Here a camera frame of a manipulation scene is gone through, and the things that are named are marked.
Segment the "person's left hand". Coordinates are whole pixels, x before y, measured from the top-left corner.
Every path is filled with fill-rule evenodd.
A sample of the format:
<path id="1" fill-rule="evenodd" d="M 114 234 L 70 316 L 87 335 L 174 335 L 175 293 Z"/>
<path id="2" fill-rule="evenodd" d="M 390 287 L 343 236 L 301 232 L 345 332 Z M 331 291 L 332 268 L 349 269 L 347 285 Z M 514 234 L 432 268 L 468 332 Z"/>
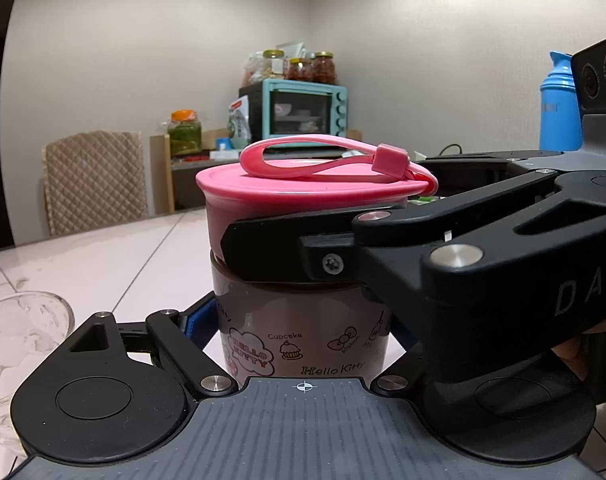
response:
<path id="1" fill-rule="evenodd" d="M 585 383 L 595 404 L 606 403 L 606 320 L 552 351 Z"/>

